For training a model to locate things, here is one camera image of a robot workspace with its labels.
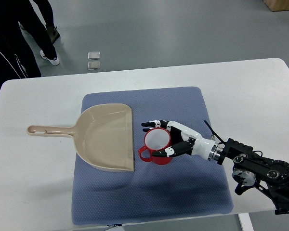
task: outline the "person's leg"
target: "person's leg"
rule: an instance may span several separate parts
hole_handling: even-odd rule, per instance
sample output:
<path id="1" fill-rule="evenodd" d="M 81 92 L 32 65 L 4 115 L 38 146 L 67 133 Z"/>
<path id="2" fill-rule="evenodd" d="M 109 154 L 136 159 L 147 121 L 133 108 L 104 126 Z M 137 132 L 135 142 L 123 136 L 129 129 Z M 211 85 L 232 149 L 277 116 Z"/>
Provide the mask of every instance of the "person's leg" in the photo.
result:
<path id="1" fill-rule="evenodd" d="M 48 0 L 33 1 L 37 4 L 39 11 L 45 20 L 47 33 L 53 44 L 60 37 L 60 34 L 57 31 L 57 27 L 54 26 L 52 6 Z"/>
<path id="2" fill-rule="evenodd" d="M 21 33 L 18 22 L 16 20 L 9 20 L 9 24 L 0 29 L 17 55 L 21 65 L 25 68 L 28 77 L 41 77 L 33 51 Z"/>
<path id="3" fill-rule="evenodd" d="M 17 1 L 18 8 L 15 10 L 17 20 L 31 34 L 37 45 L 43 50 L 44 54 L 49 59 L 57 57 L 54 46 L 48 36 L 48 33 L 35 13 L 30 1 Z"/>
<path id="4" fill-rule="evenodd" d="M 48 0 L 33 0 L 45 20 L 46 26 L 54 26 L 53 9 Z"/>

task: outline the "mug handle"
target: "mug handle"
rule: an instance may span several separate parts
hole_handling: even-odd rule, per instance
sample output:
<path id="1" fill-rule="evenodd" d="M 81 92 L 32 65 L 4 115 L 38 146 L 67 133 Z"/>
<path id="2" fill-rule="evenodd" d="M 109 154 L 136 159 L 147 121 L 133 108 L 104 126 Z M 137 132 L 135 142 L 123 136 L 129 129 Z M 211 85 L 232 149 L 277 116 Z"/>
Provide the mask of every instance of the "mug handle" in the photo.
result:
<path id="1" fill-rule="evenodd" d="M 139 155 L 140 159 L 142 159 L 143 161 L 151 162 L 152 161 L 152 156 L 151 155 L 150 155 L 149 158 L 144 158 L 144 157 L 141 156 L 141 153 L 144 152 L 147 149 L 148 148 L 146 146 L 141 147 L 140 149 L 138 149 L 138 155 Z"/>

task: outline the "cable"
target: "cable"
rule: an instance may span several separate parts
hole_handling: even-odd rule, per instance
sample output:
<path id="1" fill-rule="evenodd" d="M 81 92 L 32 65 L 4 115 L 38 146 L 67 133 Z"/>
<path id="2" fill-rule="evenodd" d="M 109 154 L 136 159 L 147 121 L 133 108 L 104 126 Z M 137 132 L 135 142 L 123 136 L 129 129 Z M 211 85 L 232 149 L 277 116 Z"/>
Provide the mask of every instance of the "cable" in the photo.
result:
<path id="1" fill-rule="evenodd" d="M 211 126 L 208 124 L 208 122 L 207 122 L 206 120 L 205 120 L 204 122 L 205 122 L 206 125 L 209 127 L 209 129 L 211 130 L 212 134 L 213 134 L 214 136 L 216 136 L 223 144 L 225 144 L 226 142 L 224 142 L 224 141 L 216 134 L 216 132 L 213 131 L 213 129 L 211 128 Z"/>

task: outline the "white sneaker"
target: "white sneaker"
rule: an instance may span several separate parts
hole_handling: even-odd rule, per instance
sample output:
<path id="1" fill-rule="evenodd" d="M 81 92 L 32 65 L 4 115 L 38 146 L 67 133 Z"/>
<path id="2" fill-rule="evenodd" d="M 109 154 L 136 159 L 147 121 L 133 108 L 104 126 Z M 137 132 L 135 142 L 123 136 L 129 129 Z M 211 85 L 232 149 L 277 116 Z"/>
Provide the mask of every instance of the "white sneaker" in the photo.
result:
<path id="1" fill-rule="evenodd" d="M 60 61 L 58 59 L 58 57 L 55 57 L 54 59 L 49 59 L 45 56 L 43 50 L 40 50 L 39 54 L 42 56 L 43 59 L 48 60 L 49 62 L 51 62 L 52 65 L 57 66 L 59 65 Z"/>

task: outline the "white table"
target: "white table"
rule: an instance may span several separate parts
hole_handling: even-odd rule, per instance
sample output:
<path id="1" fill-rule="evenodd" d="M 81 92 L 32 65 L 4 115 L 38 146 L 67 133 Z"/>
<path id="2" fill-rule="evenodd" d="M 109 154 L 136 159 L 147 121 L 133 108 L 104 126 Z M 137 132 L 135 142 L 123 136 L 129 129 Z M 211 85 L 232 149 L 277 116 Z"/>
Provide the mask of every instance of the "white table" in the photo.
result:
<path id="1" fill-rule="evenodd" d="M 72 138 L 31 137 L 29 125 L 71 127 L 86 94 L 196 86 L 213 129 L 289 163 L 289 69 L 277 58 L 10 80 L 0 91 L 0 230 L 75 227 L 71 221 Z M 234 193 L 232 214 L 274 210 L 256 189 Z"/>

